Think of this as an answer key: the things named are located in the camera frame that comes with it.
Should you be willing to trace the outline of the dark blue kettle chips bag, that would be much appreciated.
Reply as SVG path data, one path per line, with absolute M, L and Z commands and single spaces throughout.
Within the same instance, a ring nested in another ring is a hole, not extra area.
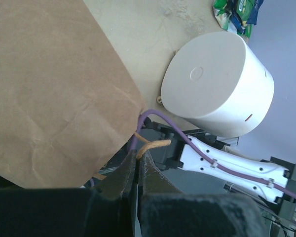
M 264 0 L 232 0 L 231 22 L 237 34 L 251 37 L 253 25 L 257 24 L 258 13 Z

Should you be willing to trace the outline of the green yellow snack bag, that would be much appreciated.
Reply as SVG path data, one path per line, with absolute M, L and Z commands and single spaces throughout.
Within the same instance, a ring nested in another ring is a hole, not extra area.
M 231 0 L 215 0 L 213 2 L 213 13 L 222 29 L 237 34 L 236 28 L 230 20 L 232 15 Z

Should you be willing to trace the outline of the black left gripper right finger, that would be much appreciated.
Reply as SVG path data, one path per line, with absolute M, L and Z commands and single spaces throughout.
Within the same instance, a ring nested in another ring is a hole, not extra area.
M 138 203 L 144 237 L 267 237 L 261 210 L 242 194 L 183 194 L 156 167 L 150 152 L 140 161 Z

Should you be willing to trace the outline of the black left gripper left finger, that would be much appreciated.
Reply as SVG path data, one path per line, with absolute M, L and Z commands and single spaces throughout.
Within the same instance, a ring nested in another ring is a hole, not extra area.
M 92 188 L 0 189 L 0 237 L 132 237 L 135 157 Z

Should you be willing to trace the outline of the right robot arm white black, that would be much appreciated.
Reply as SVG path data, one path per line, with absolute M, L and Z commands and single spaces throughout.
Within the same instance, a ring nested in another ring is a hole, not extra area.
M 276 157 L 253 159 L 234 150 L 228 143 L 201 129 L 182 133 L 173 127 L 146 118 L 138 132 L 146 140 L 169 140 L 170 144 L 151 148 L 161 170 L 198 172 L 225 181 L 230 192 L 244 193 L 277 217 L 296 219 L 296 163 Z

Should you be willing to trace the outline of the brown paper bag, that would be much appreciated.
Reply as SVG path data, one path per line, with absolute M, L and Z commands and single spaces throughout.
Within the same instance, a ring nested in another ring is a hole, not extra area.
M 159 1 L 0 0 L 0 176 L 80 187 L 158 109 Z

